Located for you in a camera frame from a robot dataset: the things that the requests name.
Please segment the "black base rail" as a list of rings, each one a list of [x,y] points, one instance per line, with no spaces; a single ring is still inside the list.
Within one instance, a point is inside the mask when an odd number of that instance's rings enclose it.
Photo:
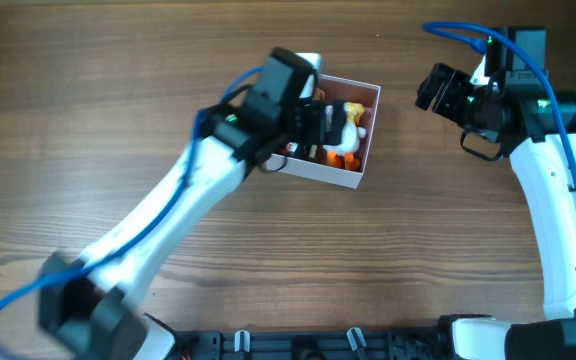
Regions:
[[[181,331],[170,359],[177,360],[423,360],[449,359],[435,327],[387,331]]]

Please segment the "pink white cardboard box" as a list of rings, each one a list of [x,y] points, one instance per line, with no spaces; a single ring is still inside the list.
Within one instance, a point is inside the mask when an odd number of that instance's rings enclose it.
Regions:
[[[357,188],[365,172],[369,149],[371,145],[376,114],[380,97],[380,87],[373,84],[348,80],[329,75],[319,77],[318,88],[325,92],[325,102],[332,104],[335,100],[360,103],[365,112],[359,125],[366,129],[367,135],[361,140],[359,150],[355,153],[361,159],[359,171],[349,171],[334,168],[326,164],[324,145],[299,145],[299,150],[293,156],[284,156],[275,152],[266,162],[270,171],[327,182],[349,188]]]

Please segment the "brown plush bear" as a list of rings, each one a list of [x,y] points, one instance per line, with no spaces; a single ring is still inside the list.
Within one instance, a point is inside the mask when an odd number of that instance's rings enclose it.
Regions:
[[[320,88],[316,88],[312,99],[315,101],[324,101],[325,100],[325,92]]]

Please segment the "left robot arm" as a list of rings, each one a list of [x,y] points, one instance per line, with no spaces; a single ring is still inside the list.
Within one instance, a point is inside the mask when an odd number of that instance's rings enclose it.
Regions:
[[[77,359],[169,359],[174,332],[137,313],[160,267],[204,215],[290,142],[320,144],[313,97],[323,59],[274,48],[215,105],[202,109],[175,165],[113,230],[39,272],[38,325]]]

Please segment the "red toy fire truck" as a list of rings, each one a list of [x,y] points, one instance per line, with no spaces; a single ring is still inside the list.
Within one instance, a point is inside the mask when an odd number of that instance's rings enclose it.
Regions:
[[[279,151],[279,153],[284,156],[293,156],[298,150],[298,143],[289,142]]]

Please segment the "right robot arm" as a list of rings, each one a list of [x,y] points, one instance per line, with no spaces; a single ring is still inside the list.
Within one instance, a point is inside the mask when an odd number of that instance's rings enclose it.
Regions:
[[[546,31],[428,22],[428,33],[470,46],[473,74],[439,63],[420,84],[419,108],[464,136],[498,146],[526,198],[542,266],[544,318],[510,323],[488,315],[440,318],[433,345],[444,359],[576,359],[576,93],[553,88]]]

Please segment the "white yellow plush duck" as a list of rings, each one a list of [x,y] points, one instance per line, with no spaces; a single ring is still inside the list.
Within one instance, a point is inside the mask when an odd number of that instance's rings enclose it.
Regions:
[[[343,102],[336,107],[337,109],[331,108],[332,115],[342,115],[344,120],[341,141],[338,145],[324,145],[326,164],[334,168],[359,171],[361,159],[355,153],[359,150],[361,140],[367,135],[366,129],[359,125],[365,108],[354,102]]]

